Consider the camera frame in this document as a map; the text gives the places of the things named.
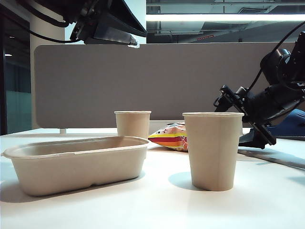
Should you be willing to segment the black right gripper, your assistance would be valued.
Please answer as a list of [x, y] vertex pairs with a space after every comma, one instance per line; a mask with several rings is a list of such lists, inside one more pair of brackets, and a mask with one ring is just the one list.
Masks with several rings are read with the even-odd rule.
[[260, 149], [264, 149], [266, 144], [276, 144], [276, 138], [267, 130], [267, 124], [305, 100], [304, 89], [292, 90], [281, 84], [271, 85], [256, 95], [243, 87], [234, 93], [227, 85], [223, 85], [220, 92], [221, 95], [213, 103], [215, 112], [226, 112], [233, 106], [244, 113], [242, 121], [253, 128], [239, 138], [239, 146]]

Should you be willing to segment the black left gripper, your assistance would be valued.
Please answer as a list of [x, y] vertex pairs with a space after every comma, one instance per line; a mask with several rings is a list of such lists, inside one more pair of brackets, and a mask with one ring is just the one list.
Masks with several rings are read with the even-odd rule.
[[86, 0], [70, 39], [85, 44], [113, 42], [138, 46], [132, 34], [146, 37], [147, 31], [124, 0]]

